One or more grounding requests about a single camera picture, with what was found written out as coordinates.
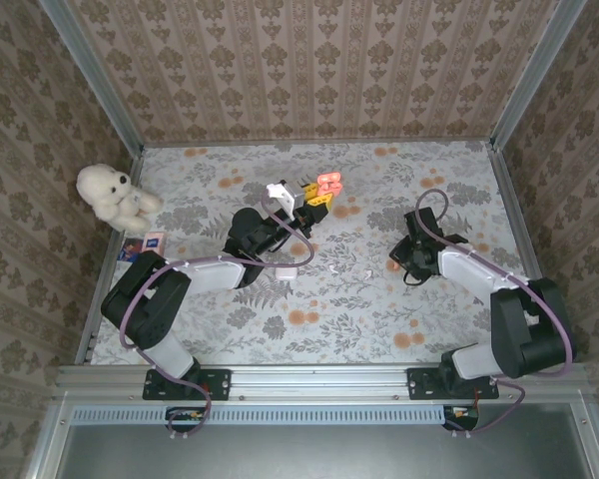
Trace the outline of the pink earbud charging case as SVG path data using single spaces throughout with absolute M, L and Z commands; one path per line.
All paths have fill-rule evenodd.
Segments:
M 342 190 L 341 174 L 340 172 L 332 172 L 322 174 L 317 177 L 319 196 L 333 195 L 337 197 Z

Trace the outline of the white teddy bear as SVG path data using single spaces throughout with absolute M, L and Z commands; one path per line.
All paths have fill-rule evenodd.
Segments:
M 76 188 L 96 218 L 118 232 L 147 233 L 151 222 L 143 213 L 158 213 L 163 206 L 157 196 L 134 186 L 129 175 L 105 164 L 82 169 Z

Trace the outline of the grey metal sheet panel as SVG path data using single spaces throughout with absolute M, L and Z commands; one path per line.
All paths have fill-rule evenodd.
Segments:
M 528 416 L 471 438 L 439 426 L 78 426 L 58 479 L 592 479 L 570 426 Z

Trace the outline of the aluminium table back rail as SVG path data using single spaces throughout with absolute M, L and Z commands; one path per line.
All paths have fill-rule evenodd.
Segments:
M 244 140 L 244 141 L 196 141 L 179 143 L 151 143 L 142 146 L 143 150 L 162 148 L 209 148 L 209 147 L 241 147 L 241 146 L 286 146 L 286 145 L 330 145 L 330 144 L 403 144 L 403 143 L 451 143 L 475 141 L 491 144 L 485 137 L 400 137 L 400 138 L 329 138 L 329 139 L 286 139 L 286 140 Z

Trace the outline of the aluminium table side rail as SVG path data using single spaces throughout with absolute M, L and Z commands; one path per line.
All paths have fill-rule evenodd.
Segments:
M 542 277 L 519 201 L 503 155 L 489 152 L 493 173 L 508 214 L 525 279 L 505 273 L 504 286 L 490 294 L 491 350 L 510 378 L 557 375 L 576 356 L 565 302 L 554 281 Z
M 125 232 L 118 232 L 112 229 L 76 354 L 76 364 L 82 365 L 91 362 L 102 321 L 101 303 L 111 285 L 116 269 L 118 252 L 122 246 L 124 237 Z

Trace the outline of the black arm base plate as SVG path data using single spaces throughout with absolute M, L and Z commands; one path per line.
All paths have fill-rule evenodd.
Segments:
M 199 369 L 188 372 L 183 380 L 196 383 L 212 400 L 226 401 L 231 390 L 232 372 L 229 369 Z M 174 383 L 156 370 L 146 374 L 142 397 L 149 401 L 203 400 L 204 395 L 190 387 Z
M 440 368 L 422 367 L 406 370 L 409 398 L 424 399 L 497 399 L 498 386 L 488 376 L 463 379 Z

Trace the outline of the aluminium mounting rail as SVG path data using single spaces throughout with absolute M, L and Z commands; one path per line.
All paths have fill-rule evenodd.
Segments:
M 204 369 L 232 372 L 229 399 L 251 404 L 404 403 L 409 398 L 406 370 L 421 363 L 345 365 L 225 365 Z M 143 399 L 146 365 L 63 366 L 54 394 L 94 404 Z

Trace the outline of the aluminium frame corner post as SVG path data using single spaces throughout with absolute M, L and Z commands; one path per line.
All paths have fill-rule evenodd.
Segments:
M 494 151 L 502 150 L 537 93 L 587 0 L 560 0 L 537 43 L 491 135 Z
M 144 147 L 141 134 L 127 112 L 122 97 L 109 80 L 104 61 L 97 58 L 77 17 L 66 0 L 40 0 L 40 3 L 126 149 L 134 159 L 140 158 Z

